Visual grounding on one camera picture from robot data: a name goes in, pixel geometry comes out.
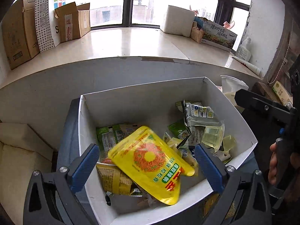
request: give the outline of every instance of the plastic bottle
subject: plastic bottle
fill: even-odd
[[[244,40],[242,44],[238,47],[235,54],[238,58],[241,58],[246,62],[249,62],[249,59],[251,57],[250,43],[251,43],[251,38],[247,37],[246,40]]]

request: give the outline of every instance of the window sill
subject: window sill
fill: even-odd
[[[166,34],[153,28],[113,28],[94,30],[84,37],[61,43],[38,54],[32,60],[10,71],[0,88],[23,77],[52,67],[99,58],[142,57],[148,61],[172,61],[184,64],[202,63],[229,68],[260,79],[247,67],[219,48],[197,44],[190,38]]]

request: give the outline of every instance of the screw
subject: screw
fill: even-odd
[[[256,175],[261,175],[261,174],[262,174],[262,171],[259,170],[259,169],[256,169],[256,170],[255,170],[255,174],[256,174]]]
[[[234,166],[227,166],[226,167],[227,171],[229,171],[230,173],[233,173],[235,171]]]
[[[68,170],[68,168],[67,168],[66,166],[63,166],[63,167],[61,167],[61,168],[59,169],[59,171],[60,171],[61,173],[65,173],[67,170]]]
[[[39,174],[40,174],[40,171],[39,171],[39,170],[33,171],[33,175],[34,175],[34,176],[37,176],[37,175],[39,175]]]

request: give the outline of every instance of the white box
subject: white box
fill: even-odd
[[[91,143],[97,143],[96,126],[137,123],[149,126],[162,137],[168,125],[182,118],[182,113],[175,106],[175,102],[182,99],[202,101],[224,121],[225,136],[231,134],[237,142],[231,152],[233,159],[227,165],[238,168],[253,151],[257,140],[236,108],[206,77],[127,86],[82,95],[78,113],[80,155]],[[136,197],[114,195],[111,197],[112,205],[108,206],[96,168],[88,178],[85,189],[101,225],[153,224],[180,213],[212,192],[208,181],[199,172],[199,177],[181,176],[181,193],[175,205],[143,209],[137,205]]]
[[[164,33],[190,37],[194,17],[194,11],[169,5],[160,29]]]

